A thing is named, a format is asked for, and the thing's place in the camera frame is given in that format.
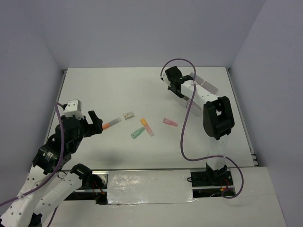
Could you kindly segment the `orange grey highlighter marker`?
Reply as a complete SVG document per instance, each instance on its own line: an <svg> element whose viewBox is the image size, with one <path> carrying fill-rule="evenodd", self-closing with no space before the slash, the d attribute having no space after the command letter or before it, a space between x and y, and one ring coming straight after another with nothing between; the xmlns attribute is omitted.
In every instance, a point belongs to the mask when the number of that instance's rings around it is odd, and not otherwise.
<svg viewBox="0 0 303 227"><path fill-rule="evenodd" d="M105 123L102 125L102 129L106 130L114 125L116 125L117 123L121 122L121 118L116 118L114 120L109 121L108 123Z"/></svg>

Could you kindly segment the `yellow pink highlighter marker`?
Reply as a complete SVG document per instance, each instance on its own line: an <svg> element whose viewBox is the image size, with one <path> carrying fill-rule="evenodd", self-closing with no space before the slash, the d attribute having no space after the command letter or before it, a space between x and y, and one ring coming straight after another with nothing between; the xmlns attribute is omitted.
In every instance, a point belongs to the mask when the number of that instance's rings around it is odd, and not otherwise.
<svg viewBox="0 0 303 227"><path fill-rule="evenodd" d="M142 118L142 119L140 120L140 122L141 122L141 124L143 125L143 127L145 128L145 130L147 131L147 133L148 133L151 137L154 136L154 133L153 133L153 131L151 130L150 126L148 125L147 121L146 121L144 118Z"/></svg>

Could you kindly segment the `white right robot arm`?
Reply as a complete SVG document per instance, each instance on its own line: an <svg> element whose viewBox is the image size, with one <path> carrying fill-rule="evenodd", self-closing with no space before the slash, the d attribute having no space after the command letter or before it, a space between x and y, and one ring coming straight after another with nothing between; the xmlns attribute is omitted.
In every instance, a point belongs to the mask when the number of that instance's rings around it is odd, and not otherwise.
<svg viewBox="0 0 303 227"><path fill-rule="evenodd" d="M161 80L168 85L168 90L181 99L188 98L187 113L181 131L181 147L192 104L196 104L198 109L202 110L203 129L209 137L212 148L204 158L186 158L186 160L206 160L206 181L211 185L217 185L227 172L226 152L224 150L228 136L235 126L235 120L229 98L211 93L202 87L196 79L195 72L184 76L176 66L168 68L161 76Z"/></svg>

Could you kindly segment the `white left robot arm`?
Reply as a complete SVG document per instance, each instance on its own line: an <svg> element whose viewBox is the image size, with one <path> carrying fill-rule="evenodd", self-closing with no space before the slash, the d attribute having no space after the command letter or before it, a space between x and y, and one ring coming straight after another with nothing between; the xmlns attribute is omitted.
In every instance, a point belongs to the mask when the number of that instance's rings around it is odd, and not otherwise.
<svg viewBox="0 0 303 227"><path fill-rule="evenodd" d="M102 120L89 111L92 123L85 117L61 116L53 134L37 152L33 166L17 197L0 217L2 227L40 227L58 206L75 190L96 185L102 179L83 164L76 164L51 190L48 186L62 169L85 137L101 134Z"/></svg>

